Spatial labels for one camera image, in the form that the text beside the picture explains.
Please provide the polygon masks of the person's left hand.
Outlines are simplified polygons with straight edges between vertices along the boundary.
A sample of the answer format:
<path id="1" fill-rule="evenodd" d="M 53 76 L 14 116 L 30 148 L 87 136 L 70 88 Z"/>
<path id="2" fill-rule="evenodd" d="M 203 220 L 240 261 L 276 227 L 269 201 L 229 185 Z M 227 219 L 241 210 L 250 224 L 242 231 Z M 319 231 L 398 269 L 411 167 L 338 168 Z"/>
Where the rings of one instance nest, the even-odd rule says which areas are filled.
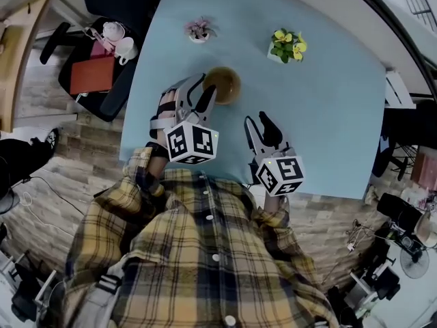
<path id="1" fill-rule="evenodd" d="M 169 90 L 160 97 L 156 115 L 150 120 L 150 137 L 158 144 L 166 147 L 164 129 L 175 123 L 175 90 Z"/>

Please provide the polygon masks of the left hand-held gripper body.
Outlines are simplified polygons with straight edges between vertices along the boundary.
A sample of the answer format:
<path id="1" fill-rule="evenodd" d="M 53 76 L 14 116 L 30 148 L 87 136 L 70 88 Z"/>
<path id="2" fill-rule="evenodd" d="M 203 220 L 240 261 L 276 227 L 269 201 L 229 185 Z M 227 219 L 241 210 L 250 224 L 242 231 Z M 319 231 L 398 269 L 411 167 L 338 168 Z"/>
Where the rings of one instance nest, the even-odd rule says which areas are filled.
<path id="1" fill-rule="evenodd" d="M 163 112 L 163 133 L 172 163 L 198 165 L 216 158 L 219 133 L 206 126 L 205 118 L 198 111 L 182 119 L 172 111 Z"/>

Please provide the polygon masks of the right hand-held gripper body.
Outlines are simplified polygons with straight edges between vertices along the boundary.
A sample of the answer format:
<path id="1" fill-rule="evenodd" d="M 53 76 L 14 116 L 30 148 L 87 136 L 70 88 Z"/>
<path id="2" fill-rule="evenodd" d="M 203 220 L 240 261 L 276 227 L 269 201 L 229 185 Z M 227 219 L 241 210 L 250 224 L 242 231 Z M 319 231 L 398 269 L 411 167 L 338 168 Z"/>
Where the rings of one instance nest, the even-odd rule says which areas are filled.
<path id="1" fill-rule="evenodd" d="M 302 157 L 276 151 L 255 161 L 253 184 L 261 185 L 271 197 L 295 192 L 305 181 Z"/>

